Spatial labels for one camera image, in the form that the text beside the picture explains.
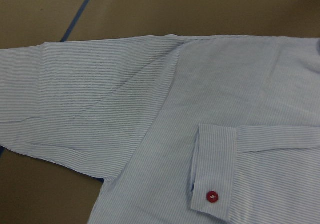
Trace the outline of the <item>blue striped button shirt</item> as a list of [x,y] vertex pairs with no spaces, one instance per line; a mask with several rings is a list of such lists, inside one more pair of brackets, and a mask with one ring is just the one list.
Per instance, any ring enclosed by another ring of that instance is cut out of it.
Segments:
[[102,179],[91,224],[317,224],[320,41],[3,49],[0,144]]

